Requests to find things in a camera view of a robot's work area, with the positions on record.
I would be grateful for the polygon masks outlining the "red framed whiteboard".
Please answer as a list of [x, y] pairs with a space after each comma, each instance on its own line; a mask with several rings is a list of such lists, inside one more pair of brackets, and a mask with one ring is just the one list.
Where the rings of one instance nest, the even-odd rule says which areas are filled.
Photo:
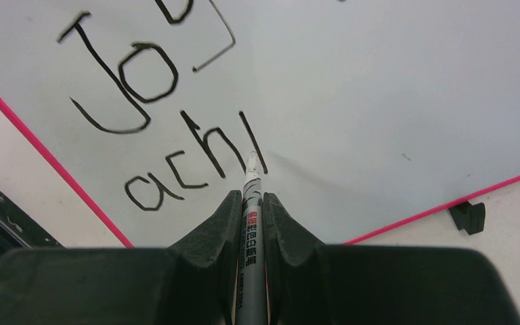
[[0, 1], [0, 111], [127, 246], [251, 152], [354, 242], [520, 179], [520, 1]]

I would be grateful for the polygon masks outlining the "black whiteboard marker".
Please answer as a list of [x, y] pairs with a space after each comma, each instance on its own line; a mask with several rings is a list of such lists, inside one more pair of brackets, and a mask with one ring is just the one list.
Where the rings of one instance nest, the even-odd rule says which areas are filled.
[[260, 171], [259, 155], [251, 152], [246, 161], [242, 189], [236, 324], [268, 323]]

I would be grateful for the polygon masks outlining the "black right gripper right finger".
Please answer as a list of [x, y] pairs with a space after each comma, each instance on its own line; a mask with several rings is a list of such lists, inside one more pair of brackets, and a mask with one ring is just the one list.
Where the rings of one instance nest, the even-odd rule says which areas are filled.
[[494, 265], [464, 248], [325, 244], [263, 196], [271, 324], [520, 324]]

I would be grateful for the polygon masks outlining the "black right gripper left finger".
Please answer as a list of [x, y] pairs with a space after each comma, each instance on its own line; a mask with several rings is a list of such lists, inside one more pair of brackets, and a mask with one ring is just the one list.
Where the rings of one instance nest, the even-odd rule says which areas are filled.
[[242, 194], [167, 248], [0, 257], [0, 324], [231, 324]]

